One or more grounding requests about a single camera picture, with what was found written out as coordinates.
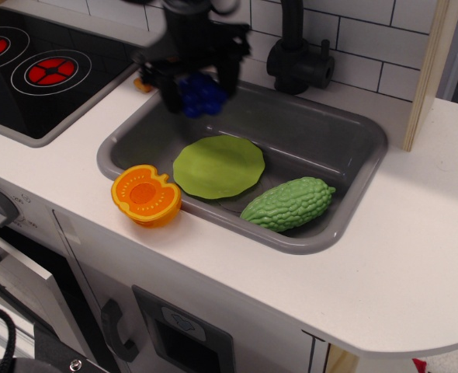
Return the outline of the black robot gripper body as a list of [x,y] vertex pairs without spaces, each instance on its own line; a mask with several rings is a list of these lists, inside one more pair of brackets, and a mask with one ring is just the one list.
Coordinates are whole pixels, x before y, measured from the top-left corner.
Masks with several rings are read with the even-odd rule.
[[239,6],[223,12],[213,1],[162,1],[166,30],[153,44],[132,54],[140,66],[144,83],[158,88],[162,76],[190,74],[213,66],[217,59],[229,58],[242,62],[250,53],[247,23],[218,23],[210,18],[232,13]]

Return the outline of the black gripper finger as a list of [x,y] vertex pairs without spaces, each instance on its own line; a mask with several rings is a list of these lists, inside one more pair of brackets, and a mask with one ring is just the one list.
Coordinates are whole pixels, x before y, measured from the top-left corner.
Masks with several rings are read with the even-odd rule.
[[169,76],[160,77],[158,79],[158,88],[167,110],[170,113],[180,113],[182,111],[182,98],[174,78]]
[[225,91],[228,98],[233,97],[236,93],[238,85],[240,61],[229,58],[221,58],[214,62],[214,67],[217,70],[220,87]]

